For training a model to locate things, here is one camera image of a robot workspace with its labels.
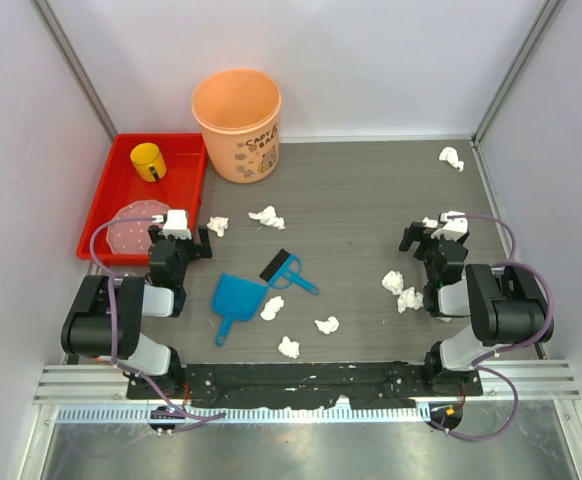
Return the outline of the blue plastic dustpan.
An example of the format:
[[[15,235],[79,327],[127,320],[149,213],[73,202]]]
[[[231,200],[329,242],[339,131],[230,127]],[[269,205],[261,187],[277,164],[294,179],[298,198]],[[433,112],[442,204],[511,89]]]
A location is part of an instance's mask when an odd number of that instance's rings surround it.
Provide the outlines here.
[[[215,344],[222,347],[234,322],[248,322],[257,313],[268,287],[244,278],[223,273],[216,286],[212,310],[222,318]]]

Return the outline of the blue hand brush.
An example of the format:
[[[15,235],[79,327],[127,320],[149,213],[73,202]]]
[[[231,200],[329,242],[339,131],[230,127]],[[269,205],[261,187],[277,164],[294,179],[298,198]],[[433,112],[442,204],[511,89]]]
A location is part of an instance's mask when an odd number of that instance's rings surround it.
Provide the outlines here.
[[[303,278],[301,272],[300,258],[285,249],[280,249],[259,274],[259,278],[277,290],[284,290],[295,284],[312,295],[318,295],[320,289]]]

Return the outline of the orange plastic waste bin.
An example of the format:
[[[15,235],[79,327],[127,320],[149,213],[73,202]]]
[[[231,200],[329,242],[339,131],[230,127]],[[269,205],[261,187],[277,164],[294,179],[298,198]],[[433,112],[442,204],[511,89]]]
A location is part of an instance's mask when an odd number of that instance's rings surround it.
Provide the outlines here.
[[[281,107],[276,82],[257,70],[221,71],[196,87],[192,113],[221,177],[249,184],[273,172],[280,160]]]

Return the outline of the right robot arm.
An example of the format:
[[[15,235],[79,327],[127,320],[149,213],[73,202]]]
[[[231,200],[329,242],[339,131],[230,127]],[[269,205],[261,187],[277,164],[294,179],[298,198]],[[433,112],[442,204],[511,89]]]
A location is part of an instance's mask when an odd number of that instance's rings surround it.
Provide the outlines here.
[[[479,395],[475,370],[482,361],[544,343],[553,334],[550,290],[539,274],[513,261],[467,263],[468,237],[468,218],[460,212],[425,218],[404,230],[399,248],[414,252],[427,282],[422,291],[404,290],[398,310],[424,309],[438,319],[470,321],[455,336],[436,342],[423,364],[394,367],[394,387],[407,395]]]

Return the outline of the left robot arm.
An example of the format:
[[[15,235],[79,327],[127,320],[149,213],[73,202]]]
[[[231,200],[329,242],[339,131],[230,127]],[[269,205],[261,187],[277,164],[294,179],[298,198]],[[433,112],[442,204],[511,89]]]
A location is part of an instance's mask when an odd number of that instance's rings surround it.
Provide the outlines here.
[[[181,314],[189,265],[212,257],[208,229],[200,227],[198,233],[197,241],[182,240],[151,226],[145,277],[86,276],[61,330],[64,352],[104,362],[116,360],[125,369],[127,394],[132,399],[171,399],[183,394],[186,374],[177,351],[143,334],[141,323],[145,317]]]

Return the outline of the pink dotted plate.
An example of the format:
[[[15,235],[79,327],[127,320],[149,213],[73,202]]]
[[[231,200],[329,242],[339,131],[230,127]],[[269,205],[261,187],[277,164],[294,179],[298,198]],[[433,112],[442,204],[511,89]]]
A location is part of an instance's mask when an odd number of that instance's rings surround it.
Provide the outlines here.
[[[146,255],[152,245],[148,228],[150,221],[133,221],[166,214],[170,207],[157,200],[138,200],[121,208],[114,216],[120,223],[107,229],[106,241],[113,254]]]

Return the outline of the paper scrap far right corner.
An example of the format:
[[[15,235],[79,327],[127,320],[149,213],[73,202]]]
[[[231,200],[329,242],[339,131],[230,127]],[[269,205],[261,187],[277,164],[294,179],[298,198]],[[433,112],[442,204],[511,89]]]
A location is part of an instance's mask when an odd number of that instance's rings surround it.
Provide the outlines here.
[[[447,163],[459,172],[464,171],[465,163],[459,158],[457,150],[453,147],[447,146],[443,148],[439,154],[438,159],[441,162]]]

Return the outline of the red plastic tray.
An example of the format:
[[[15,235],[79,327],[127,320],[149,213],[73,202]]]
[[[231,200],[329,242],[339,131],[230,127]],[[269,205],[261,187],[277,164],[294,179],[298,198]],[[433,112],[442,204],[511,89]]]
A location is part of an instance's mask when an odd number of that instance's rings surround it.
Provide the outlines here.
[[[130,154],[142,143],[156,144],[166,162],[166,177],[149,183],[132,166]],[[189,227],[198,223],[207,151],[199,133],[122,133],[112,143],[77,245],[76,255],[91,258],[89,241],[97,227],[137,201],[157,201],[188,212]]]

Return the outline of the yellow mug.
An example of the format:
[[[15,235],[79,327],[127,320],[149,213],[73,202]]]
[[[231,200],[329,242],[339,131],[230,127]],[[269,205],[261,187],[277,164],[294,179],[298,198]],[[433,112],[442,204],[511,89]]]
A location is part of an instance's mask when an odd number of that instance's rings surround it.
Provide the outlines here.
[[[130,160],[139,177],[145,182],[158,182],[167,173],[160,148],[154,143],[141,143],[130,153]]]

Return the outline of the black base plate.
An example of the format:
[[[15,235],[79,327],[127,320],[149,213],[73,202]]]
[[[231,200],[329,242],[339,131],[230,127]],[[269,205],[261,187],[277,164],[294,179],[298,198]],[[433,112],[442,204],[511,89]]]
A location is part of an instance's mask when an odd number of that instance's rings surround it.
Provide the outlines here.
[[[315,410],[340,397],[354,409],[401,408],[417,397],[478,397],[474,371],[406,362],[189,364],[152,380],[171,400],[196,408]]]

